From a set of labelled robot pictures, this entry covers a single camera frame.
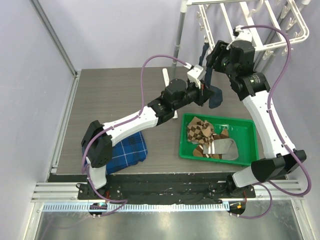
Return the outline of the brown argyle sock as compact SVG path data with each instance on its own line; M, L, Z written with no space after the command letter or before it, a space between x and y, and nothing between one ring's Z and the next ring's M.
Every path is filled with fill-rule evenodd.
M205 120L201 126L201 140L200 143L206 146L210 145L214 141L215 130L213 125Z
M207 137L204 135L205 122L194 116L187 125L187 141L193 144L204 144Z

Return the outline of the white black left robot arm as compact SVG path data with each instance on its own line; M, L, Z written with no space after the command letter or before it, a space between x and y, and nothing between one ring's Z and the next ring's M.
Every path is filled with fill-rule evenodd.
M173 79L160 96L142 110L109 123L91 122L81 141L89 194L97 200L106 195L106 165L112 160L116 144L135 133L167 122L174 117L176 110L186 105L195 103L203 106L214 94L213 88L203 80L197 86L194 82Z

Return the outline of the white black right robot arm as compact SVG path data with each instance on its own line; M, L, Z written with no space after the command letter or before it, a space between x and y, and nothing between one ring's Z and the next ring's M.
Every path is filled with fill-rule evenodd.
M250 113L258 130L264 158L247 168L230 175L226 193L233 198L244 188L292 173L297 168L305 170L304 150L296 149L284 130L273 105L271 88L261 72L254 71L255 48L250 41L219 40L206 57L206 69L225 74L232 90Z

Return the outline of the white plastic clip hanger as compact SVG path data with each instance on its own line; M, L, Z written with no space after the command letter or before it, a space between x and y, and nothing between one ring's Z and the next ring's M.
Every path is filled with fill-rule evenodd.
M228 1L228 2L227 2L226 4L238 3L238 0L237 0L237 1L227 0L227 1ZM259 1L257 2L256 6L255 6L254 8L249 8L249 6L248 6L248 1L247 1L247 6L248 6L248 8L249 8L250 10L251 10L251 9L255 9L255 8L257 7L257 5L259 4ZM255 22L254 22L253 17L257 17L257 16L258 16L258 13L260 13L261 11L266 11L267 14L268 14L268 17L269 17L269 19L270 19L270 15L269 15L268 9L267 9L267 7L266 7L265 5L262 5L260 11L257 12L257 13L254 13L254 14L251 16L251 17L252 17L252 20L253 20L253 24L248 24L247 21L245 20L245 17L243 16L245 23L246 23L248 26L251 26L251 28L250 28L249 30L250 30L250 32L251 32L251 34L252 34L252 43L253 43L253 46L255 47L255 51L256 51L256 52L262 52L262 51L258 51L258 47L256 46L256 44L254 43L254 40L253 40L253 31L257 31L257 33L258 33L258 28L255 26ZM290 11L290 12L286 15L286 17L285 17L285 19L283 20L283 22L280 24L280 28L279 28L279 29L273 26L272 21L271 21L271 19L270 19L270 25L271 25L272 27L276 28L277 30L283 31L284 33L281 34L281 33L279 33L279 32L276 32L275 34L276 34L276 36L277 36L277 40L275 40L275 41L273 41L273 42L271 42L271 43L267 43L267 44L272 44L272 43L279 42L279 41L280 41L279 37L283 37L283 38L284 38L284 47L279 48L279 49L282 49L282 55L283 55L283 56L285 56L285 55L289 52L289 47L287 46L287 42L286 42L286 40L285 40L285 37L288 35L289 31L290 31L292 28L294 28L294 27L297 27L297 28L298 28L298 30L294 33L294 35L293 35L293 36L290 36L290 37L288 38L290 44L291 44L290 39L292 39L293 37L295 37L295 36L296 36L297 34L299 34L299 32L301 31L301 30L300 30L300 27L299 27L299 25L298 25L297 23L296 23L294 26L292 26L292 28L291 28L289 31L286 31L286 26L287 26L288 22L290 21L290 19L293 19L293 18L294 18L294 15L293 15L293 13ZM201 26L200 26L200 28L204 31L204 35L205 35L205 34L206 34L205 29L202 28ZM234 39L234 35L233 35L233 29L234 29L234 28L235 28L235 27L232 27L232 24L231 24L232 33L230 33L229 30L228 30L228 27L227 27L227 30L228 30L228 32L229 32L229 35L230 35L231 40ZM212 50L209 50L209 45L208 45L207 53L210 54L211 52L212 52Z

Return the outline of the grey white drying rack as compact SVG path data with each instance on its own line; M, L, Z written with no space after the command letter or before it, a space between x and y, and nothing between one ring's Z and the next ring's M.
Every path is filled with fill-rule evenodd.
M205 35L204 35L204 43L208 44L209 50L213 50L215 43L214 43L214 38L212 35L212 31L209 25L209 21L207 18L206 14L206 9L210 7L212 4L219 4L221 11L223 13L227 28L229 30L229 33L232 33L232 26L230 19L227 14L227 10L225 7L225 4L227 3L227 0L183 0L181 1L180 5L180 15L179 15L179 21L178 21L178 27L177 27L177 33L176 33L176 40L175 40L175 45L174 45L174 51L173 51L173 56L177 58L179 56L179 51L181 47L181 39L182 39L182 34L183 34L183 28L184 28L184 23L185 23L185 17L186 13L188 10L189 6L192 5L197 5L199 8L199 13L198 13L198 19L200 26L205 30ZM293 38L290 39L290 43L293 44L298 44L303 42L309 37L309 29L302 17L301 11L310 4L309 0L302 0L301 5L297 6L296 2L294 0L288 0L286 4L283 6L281 13L278 17L275 17L274 12L272 10L272 7L267 0L260 0L259 4L257 5L256 8L249 9L248 4L246 0L239 0L238 3L241 6L244 18L248 24L253 25L254 21L252 19L252 15L259 12L262 5L265 5L268 10L269 18L273 24L274 27L277 29L280 28L281 23L287 16L289 12L292 12L293 18L290 19L288 22L287 26L285 27L286 31L289 31L295 24L299 25L300 32L294 36ZM269 44L263 44L261 42L261 38L258 34L258 32L255 30L252 32L253 36L253 41L258 47L259 52L263 52L263 59L266 60L268 59L273 53L275 49L279 49L285 46L285 39L281 36L278 38L280 39L279 42L276 43L269 43Z

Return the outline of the green plastic tray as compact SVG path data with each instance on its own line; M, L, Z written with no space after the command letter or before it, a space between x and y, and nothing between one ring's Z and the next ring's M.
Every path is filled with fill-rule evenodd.
M185 113L179 156L185 159L250 166L259 159L252 120Z

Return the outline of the blue plaid folded cloth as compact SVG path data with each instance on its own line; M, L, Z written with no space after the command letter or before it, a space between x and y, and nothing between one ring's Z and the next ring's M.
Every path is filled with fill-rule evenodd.
M136 132L112 148L112 160L106 165L106 174L110 175L143 162L147 155L148 149L143 133Z

